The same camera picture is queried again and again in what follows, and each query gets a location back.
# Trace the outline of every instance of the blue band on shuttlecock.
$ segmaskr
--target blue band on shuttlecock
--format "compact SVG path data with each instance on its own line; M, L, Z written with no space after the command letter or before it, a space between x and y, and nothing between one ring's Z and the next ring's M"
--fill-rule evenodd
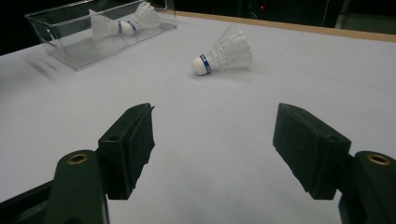
M134 26L134 24L130 21L128 21L128 24L131 25L132 29L134 29L134 33L136 33L136 27Z
M202 62L204 63L204 66L205 66L205 68L206 68L206 72L207 72L207 73L210 73L210 72L212 71L212 69L210 69L209 62L207 61L205 55L204 55L204 54L201 54L200 58L201 58Z
M122 34L122 26L120 21L119 21L119 34Z

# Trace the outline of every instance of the dark background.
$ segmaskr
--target dark background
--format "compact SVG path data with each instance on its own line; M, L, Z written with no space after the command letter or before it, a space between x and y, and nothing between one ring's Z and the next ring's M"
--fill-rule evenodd
M74 2L76 0L1 1L0 55L39 44L24 14ZM179 11L334 27L344 0L174 0L174 3ZM396 17L391 0L351 0L348 12Z

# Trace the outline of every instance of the clear plastic container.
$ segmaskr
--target clear plastic container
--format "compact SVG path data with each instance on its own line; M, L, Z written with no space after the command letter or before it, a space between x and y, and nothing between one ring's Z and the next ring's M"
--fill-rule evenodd
M103 18L101 16L104 16L111 19L111 22L126 21L143 2L150 3L154 7L160 19L159 26L144 29L132 35L113 34L99 39L93 38L93 17ZM175 6L172 0L135 2L87 0L29 13L24 17L32 25L48 55L75 70L80 70L143 40L177 27Z

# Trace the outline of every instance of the badminton shuttlecock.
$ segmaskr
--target badminton shuttlecock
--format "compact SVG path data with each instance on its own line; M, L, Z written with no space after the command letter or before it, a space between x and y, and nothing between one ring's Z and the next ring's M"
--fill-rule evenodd
M211 71L249 66L253 55L246 40L236 24L231 24L207 54L194 59L193 72L196 75L204 75Z
M109 35L133 35L139 31L160 26L157 11L148 2L142 2L135 13L113 21L102 15L91 16L93 41Z

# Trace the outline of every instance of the white table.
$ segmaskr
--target white table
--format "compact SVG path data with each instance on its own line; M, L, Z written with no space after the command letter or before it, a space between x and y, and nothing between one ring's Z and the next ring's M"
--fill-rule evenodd
M279 103L396 158L396 43L240 24L254 64L198 77L229 21L178 16L176 30L74 72L41 46L0 57L0 202L53 178L129 107L151 103L156 147L111 223L341 223L305 193L272 145Z

